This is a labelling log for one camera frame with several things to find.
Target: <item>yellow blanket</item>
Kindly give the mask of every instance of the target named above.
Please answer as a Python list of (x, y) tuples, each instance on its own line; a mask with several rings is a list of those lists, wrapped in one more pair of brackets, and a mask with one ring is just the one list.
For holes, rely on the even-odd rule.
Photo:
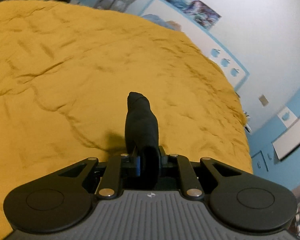
[(184, 33), (55, 1), (0, 3), (0, 239), (10, 190), (124, 149), (130, 91), (149, 99), (167, 153), (252, 173), (239, 99)]

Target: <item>picture on wall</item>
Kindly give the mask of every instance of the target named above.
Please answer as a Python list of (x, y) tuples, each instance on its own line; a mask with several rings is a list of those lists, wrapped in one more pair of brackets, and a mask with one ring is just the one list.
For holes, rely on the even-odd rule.
[(221, 18), (219, 14), (200, 0), (166, 1), (208, 30)]

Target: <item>yellow bedspread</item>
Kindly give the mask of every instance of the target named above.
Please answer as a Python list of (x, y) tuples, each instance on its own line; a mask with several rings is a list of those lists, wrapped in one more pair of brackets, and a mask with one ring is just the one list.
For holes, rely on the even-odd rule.
[(10, 190), (124, 149), (130, 91), (149, 99), (167, 153), (252, 173), (239, 99), (184, 33), (55, 1), (0, 3), (0, 239)]

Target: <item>wall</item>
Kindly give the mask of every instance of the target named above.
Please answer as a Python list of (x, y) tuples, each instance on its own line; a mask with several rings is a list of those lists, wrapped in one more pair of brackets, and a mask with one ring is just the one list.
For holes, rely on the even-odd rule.
[(211, 34), (250, 72), (238, 94), (254, 132), (300, 87), (300, 0), (202, 1), (222, 16)]
[[(286, 106), (296, 117), (300, 117), (300, 89)], [(253, 157), (254, 173), (292, 190), (300, 185), (300, 147), (287, 158), (279, 161), (272, 146), (272, 142), (286, 130), (287, 127), (276, 115), (254, 134), (247, 134), (247, 138), (250, 155)], [(260, 162), (261, 168), (257, 166), (257, 162)]]

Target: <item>apple logo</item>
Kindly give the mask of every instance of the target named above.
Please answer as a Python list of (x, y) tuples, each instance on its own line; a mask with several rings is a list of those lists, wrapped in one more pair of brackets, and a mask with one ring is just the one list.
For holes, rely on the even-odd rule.
[(233, 69), (230, 70), (230, 74), (233, 77), (236, 77), (238, 73), (239, 73), (239, 69), (233, 68)]
[(290, 113), (286, 112), (281, 118), (282, 120), (287, 121), (290, 118)]
[(227, 66), (229, 65), (229, 63), (230, 63), (230, 60), (229, 60), (229, 59), (223, 58), (223, 59), (221, 60), (221, 66), (223, 66), (223, 67), (227, 67)]
[(218, 57), (219, 54), (220, 54), (220, 49), (212, 49), (212, 50), (211, 50), (211, 55), (212, 55), (213, 57)]

